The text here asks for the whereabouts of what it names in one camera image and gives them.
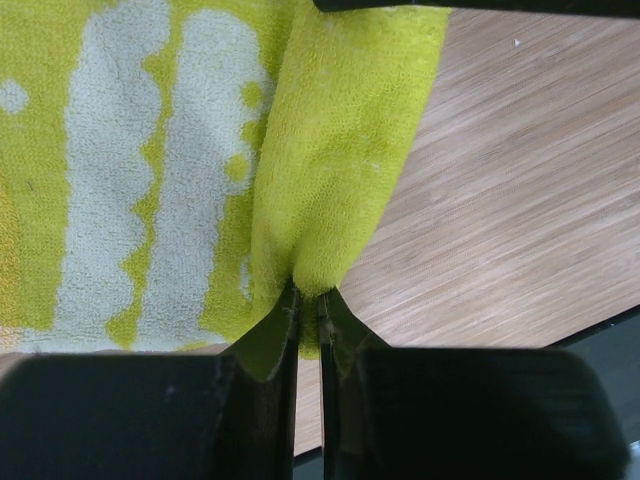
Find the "yellow green patterned towel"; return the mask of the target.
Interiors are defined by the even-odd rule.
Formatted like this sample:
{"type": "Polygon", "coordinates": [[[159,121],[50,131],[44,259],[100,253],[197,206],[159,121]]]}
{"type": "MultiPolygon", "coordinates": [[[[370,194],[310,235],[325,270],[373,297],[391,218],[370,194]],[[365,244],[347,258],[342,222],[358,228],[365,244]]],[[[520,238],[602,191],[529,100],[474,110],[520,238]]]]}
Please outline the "yellow green patterned towel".
{"type": "Polygon", "coordinates": [[[450,12],[1,5],[1,349],[232,342],[339,284],[413,144],[450,12]]]}

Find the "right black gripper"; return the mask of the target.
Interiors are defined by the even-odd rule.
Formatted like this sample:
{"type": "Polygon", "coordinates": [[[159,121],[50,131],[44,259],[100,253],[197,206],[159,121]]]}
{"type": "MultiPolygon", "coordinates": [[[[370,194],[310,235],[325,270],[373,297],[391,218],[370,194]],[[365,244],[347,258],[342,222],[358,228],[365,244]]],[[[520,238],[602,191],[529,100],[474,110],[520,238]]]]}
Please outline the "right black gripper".
{"type": "Polygon", "coordinates": [[[315,0],[322,12],[343,12],[396,6],[638,19],[637,0],[315,0]]]}

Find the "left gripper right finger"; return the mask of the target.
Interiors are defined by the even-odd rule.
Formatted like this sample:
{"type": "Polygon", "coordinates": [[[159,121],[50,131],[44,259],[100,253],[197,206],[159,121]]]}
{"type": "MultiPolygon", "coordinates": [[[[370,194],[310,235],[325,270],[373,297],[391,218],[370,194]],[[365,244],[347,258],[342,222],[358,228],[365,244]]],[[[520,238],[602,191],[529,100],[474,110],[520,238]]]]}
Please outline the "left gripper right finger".
{"type": "Polygon", "coordinates": [[[393,347],[337,290],[317,301],[328,479],[622,479],[631,454],[579,357],[393,347]]]}

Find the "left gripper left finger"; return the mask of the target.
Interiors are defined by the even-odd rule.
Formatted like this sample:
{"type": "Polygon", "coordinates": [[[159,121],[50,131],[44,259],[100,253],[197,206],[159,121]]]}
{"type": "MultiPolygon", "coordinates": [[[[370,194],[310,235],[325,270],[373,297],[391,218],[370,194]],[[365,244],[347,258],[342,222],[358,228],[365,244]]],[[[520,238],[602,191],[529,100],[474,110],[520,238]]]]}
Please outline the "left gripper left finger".
{"type": "Polygon", "coordinates": [[[218,355],[34,355],[1,382],[5,479],[289,479],[301,296],[218,355]]]}

